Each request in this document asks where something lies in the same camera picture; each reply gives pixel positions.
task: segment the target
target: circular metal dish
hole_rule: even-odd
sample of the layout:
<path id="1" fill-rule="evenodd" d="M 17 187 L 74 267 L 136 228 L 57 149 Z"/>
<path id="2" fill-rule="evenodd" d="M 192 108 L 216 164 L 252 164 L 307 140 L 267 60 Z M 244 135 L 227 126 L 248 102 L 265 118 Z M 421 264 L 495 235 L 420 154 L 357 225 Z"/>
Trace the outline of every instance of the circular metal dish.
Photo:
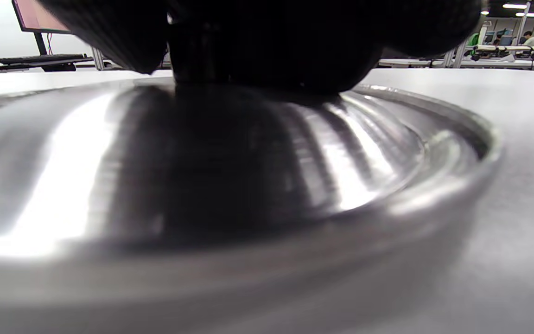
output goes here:
<path id="1" fill-rule="evenodd" d="M 356 263 L 468 215 L 501 152 L 481 117 L 377 86 L 1 97 L 0 302 L 186 300 Z"/>

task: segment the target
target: person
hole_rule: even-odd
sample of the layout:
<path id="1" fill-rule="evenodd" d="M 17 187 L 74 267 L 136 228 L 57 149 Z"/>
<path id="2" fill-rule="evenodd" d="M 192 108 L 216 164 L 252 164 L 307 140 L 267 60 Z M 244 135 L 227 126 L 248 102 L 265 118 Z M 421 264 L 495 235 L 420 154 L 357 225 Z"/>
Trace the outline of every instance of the person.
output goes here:
<path id="1" fill-rule="evenodd" d="M 525 45 L 527 46 L 534 46 L 534 36 L 533 36 L 533 32 L 525 32 L 525 34 L 523 35 L 525 36 L 525 38 L 527 39 L 525 41 Z"/>

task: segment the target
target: monitor stand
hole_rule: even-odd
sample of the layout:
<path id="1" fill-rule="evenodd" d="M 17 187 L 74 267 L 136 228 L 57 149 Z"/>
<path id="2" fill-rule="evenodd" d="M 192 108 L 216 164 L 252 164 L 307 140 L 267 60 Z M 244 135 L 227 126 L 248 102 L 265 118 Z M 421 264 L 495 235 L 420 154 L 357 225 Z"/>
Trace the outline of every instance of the monitor stand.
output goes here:
<path id="1" fill-rule="evenodd" d="M 47 52 L 46 46 L 44 45 L 45 39 L 43 38 L 43 35 L 40 32 L 35 32 L 34 39 L 36 40 L 36 45 L 38 45 L 38 52 L 40 53 L 40 55 L 46 55 Z"/>

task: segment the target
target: cable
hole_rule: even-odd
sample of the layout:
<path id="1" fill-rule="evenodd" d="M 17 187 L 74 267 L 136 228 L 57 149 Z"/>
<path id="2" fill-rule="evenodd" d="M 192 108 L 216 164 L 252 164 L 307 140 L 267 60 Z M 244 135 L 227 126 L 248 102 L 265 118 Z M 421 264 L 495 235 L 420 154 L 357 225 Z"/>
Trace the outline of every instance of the cable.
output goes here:
<path id="1" fill-rule="evenodd" d="M 46 40 L 47 40 L 47 44 L 49 46 L 49 55 L 52 55 L 53 54 L 53 49 L 51 49 L 51 40 L 53 40 L 53 34 L 51 34 L 50 32 L 47 32 Z"/>

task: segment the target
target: computer monitor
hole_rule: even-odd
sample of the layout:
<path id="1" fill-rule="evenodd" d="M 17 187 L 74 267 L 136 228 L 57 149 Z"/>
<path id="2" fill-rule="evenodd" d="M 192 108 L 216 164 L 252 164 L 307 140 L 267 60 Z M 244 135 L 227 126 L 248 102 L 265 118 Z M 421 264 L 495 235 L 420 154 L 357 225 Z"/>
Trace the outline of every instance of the computer monitor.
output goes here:
<path id="1" fill-rule="evenodd" d="M 512 45 L 512 36 L 502 36 L 500 38 L 500 45 Z"/>
<path id="2" fill-rule="evenodd" d="M 12 0 L 15 15 L 23 32 L 51 32 L 70 34 L 51 13 L 44 9 L 36 0 Z"/>

